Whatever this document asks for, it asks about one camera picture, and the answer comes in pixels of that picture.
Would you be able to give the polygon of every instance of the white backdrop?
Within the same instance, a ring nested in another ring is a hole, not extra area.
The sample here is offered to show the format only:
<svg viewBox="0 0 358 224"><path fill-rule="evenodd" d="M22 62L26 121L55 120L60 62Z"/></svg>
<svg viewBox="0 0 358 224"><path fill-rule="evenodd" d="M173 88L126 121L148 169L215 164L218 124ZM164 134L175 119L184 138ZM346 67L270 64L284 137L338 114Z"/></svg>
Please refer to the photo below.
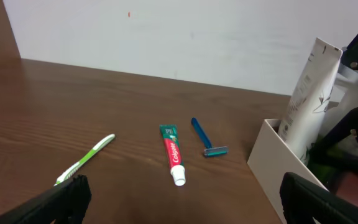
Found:
<svg viewBox="0 0 358 224"><path fill-rule="evenodd" d="M316 37L358 33L358 0L4 3L22 58L285 95Z"/></svg>

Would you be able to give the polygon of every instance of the green and white toothbrush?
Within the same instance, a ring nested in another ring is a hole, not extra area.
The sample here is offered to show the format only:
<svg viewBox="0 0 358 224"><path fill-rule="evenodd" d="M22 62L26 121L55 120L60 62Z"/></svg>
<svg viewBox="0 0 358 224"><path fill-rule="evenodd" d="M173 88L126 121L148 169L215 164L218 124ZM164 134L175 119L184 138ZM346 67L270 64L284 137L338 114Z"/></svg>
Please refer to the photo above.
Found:
<svg viewBox="0 0 358 224"><path fill-rule="evenodd" d="M115 134L110 134L110 135L106 136L104 139L102 139L95 146L93 146L93 148L84 157L82 157L82 159L80 159L78 162L76 162L74 165L72 165L70 168L68 168L62 175L60 175L60 177L57 178L56 184L54 186L69 179L79 168L81 168L82 165L85 164L86 161L91 159L104 146L109 144L115 137L116 137Z"/></svg>

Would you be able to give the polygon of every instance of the white cap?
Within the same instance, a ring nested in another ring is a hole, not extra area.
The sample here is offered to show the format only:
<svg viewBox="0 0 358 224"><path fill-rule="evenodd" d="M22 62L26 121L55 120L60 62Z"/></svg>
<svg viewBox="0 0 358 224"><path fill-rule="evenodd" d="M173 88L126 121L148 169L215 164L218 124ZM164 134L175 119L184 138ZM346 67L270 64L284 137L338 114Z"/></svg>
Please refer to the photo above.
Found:
<svg viewBox="0 0 358 224"><path fill-rule="evenodd" d="M171 168L171 175L176 186L182 186L186 183L185 168L181 165L176 165Z"/></svg>

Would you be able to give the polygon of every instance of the box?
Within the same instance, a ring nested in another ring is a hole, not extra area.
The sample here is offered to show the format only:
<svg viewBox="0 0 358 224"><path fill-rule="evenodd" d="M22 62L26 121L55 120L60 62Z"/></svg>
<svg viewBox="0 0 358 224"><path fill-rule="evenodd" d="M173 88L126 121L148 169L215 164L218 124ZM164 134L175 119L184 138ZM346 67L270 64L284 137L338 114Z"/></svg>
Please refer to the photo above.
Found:
<svg viewBox="0 0 358 224"><path fill-rule="evenodd" d="M327 189L278 136L273 128L278 129L279 125L279 119L264 120L248 165L281 221L287 223L280 198L280 186L286 172L294 172L323 189Z"/></svg>

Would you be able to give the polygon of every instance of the red and green toothpaste tube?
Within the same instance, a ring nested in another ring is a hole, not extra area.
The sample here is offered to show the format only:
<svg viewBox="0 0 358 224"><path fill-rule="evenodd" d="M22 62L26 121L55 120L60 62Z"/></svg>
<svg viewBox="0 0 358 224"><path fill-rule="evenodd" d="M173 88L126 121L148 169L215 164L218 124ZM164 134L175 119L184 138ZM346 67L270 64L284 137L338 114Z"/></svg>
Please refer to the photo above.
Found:
<svg viewBox="0 0 358 224"><path fill-rule="evenodd" d="M179 142L176 125L160 125L160 131L164 140L165 150L167 152L169 168L176 186L182 186L186 183L185 166L181 159L179 151Z"/></svg>

